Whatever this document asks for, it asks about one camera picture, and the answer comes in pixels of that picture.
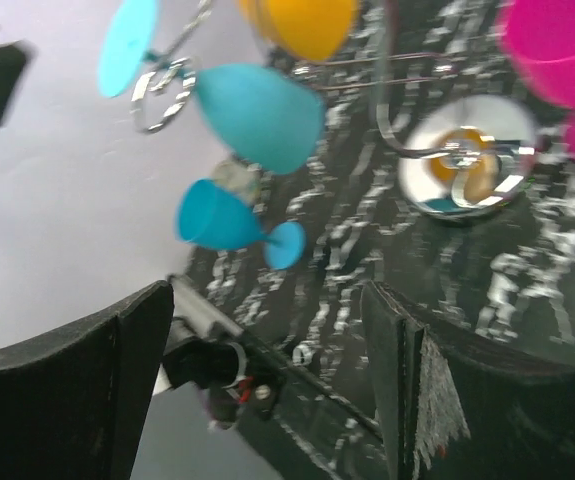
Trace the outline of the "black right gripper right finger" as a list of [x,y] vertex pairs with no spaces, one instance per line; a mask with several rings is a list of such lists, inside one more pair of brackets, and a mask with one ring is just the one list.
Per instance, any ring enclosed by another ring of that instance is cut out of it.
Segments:
[[393,479],[575,479],[575,367],[438,318],[383,283],[360,311]]

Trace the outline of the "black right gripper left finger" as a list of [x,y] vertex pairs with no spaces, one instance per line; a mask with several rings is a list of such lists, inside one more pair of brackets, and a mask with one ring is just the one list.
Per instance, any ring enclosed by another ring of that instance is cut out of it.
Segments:
[[0,479],[127,479],[174,311],[157,281],[0,349]]

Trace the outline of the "orange wine glass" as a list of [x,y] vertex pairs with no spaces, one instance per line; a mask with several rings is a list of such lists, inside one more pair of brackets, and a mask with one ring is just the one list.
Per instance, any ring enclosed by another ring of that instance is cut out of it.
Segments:
[[263,40],[313,62],[342,47],[360,10],[356,0],[242,0],[238,6]]

